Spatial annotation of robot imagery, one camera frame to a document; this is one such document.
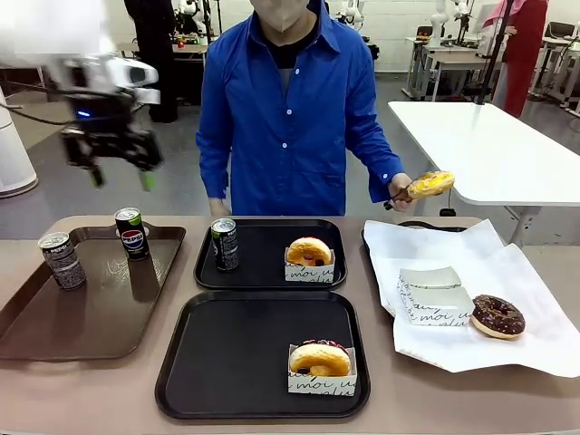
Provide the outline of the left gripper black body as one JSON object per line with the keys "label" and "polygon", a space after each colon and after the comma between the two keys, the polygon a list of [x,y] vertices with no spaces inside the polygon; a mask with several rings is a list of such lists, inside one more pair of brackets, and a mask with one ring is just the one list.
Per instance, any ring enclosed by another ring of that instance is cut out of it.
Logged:
{"label": "left gripper black body", "polygon": [[133,124],[135,98],[130,92],[105,94],[74,93],[65,97],[74,116],[72,123],[63,129],[63,142],[67,147],[85,141],[126,145],[140,140]]}

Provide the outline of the person's left hand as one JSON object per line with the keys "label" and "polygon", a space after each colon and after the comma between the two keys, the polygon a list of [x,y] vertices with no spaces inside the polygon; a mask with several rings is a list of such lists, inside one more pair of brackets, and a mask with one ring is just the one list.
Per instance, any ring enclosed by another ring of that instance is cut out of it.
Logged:
{"label": "person's left hand", "polygon": [[411,178],[405,173],[398,173],[392,177],[388,186],[391,196],[389,203],[395,211],[404,212],[410,206],[412,198],[408,194],[407,187],[411,183]]}

